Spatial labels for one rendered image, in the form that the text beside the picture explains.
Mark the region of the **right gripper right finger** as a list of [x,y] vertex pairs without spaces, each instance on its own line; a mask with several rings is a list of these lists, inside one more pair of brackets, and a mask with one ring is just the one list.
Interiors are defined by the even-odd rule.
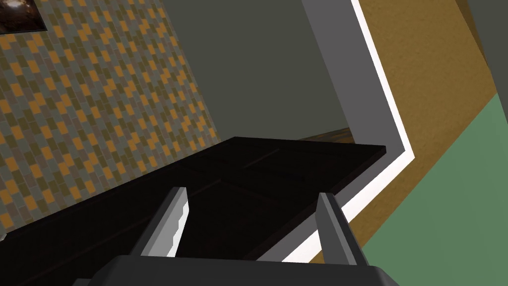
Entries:
[[369,265],[332,193],[319,193],[316,224],[326,264]]

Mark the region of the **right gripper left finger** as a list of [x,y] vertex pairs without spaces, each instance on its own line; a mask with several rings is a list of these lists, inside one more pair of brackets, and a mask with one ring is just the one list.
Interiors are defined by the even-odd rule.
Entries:
[[172,188],[131,251],[132,256],[175,257],[189,215],[187,189]]

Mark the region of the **black cupboard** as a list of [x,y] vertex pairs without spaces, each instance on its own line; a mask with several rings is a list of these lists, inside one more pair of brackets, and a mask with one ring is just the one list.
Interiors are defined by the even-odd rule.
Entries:
[[10,232],[0,286],[71,286],[130,254],[187,190],[177,257],[257,260],[386,153],[383,145],[234,137]]

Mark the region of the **dark framed wall picture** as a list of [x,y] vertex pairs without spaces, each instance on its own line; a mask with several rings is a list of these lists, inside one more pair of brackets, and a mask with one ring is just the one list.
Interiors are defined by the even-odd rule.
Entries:
[[34,0],[0,0],[0,35],[47,30]]

